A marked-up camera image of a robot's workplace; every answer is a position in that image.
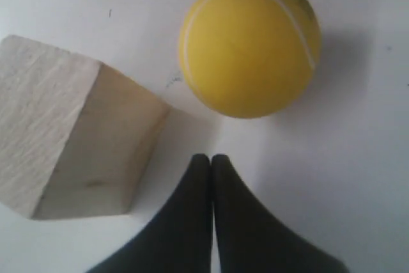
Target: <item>yellow ball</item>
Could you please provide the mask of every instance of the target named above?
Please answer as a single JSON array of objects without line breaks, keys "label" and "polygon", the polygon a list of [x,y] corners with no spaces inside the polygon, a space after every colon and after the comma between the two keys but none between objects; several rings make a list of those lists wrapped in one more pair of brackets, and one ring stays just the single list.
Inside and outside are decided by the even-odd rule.
[{"label": "yellow ball", "polygon": [[321,47],[307,0],[197,0],[181,29],[185,80],[209,108],[256,118],[308,85]]}]

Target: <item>black object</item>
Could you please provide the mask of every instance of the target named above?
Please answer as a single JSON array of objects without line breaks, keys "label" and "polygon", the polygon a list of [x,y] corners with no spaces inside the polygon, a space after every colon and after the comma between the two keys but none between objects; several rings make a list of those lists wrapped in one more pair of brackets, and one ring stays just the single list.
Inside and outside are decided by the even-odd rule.
[{"label": "black object", "polygon": [[277,220],[238,176],[229,158],[212,159],[217,243],[223,273],[346,273],[337,259]]},{"label": "black object", "polygon": [[176,190],[129,243],[88,273],[209,273],[210,161],[193,156]]}]

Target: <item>white surface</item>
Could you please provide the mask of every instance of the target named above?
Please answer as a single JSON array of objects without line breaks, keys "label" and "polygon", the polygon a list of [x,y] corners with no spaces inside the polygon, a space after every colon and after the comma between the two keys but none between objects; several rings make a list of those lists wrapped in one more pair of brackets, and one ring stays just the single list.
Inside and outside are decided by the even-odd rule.
[{"label": "white surface", "polygon": [[0,207],[0,272],[84,272],[150,220],[194,152],[230,154],[274,214],[352,272],[409,272],[408,0],[310,0],[324,37],[313,83],[251,121],[207,110],[177,81],[193,1],[0,0],[0,37],[105,61],[188,113],[171,116],[131,216],[40,223]]}]

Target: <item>wooden block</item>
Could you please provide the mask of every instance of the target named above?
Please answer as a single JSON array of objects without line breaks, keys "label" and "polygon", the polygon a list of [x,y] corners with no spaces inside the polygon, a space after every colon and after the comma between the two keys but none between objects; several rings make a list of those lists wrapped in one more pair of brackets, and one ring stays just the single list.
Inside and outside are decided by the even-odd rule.
[{"label": "wooden block", "polygon": [[34,219],[124,214],[168,112],[99,61],[9,36],[0,45],[0,202]]}]

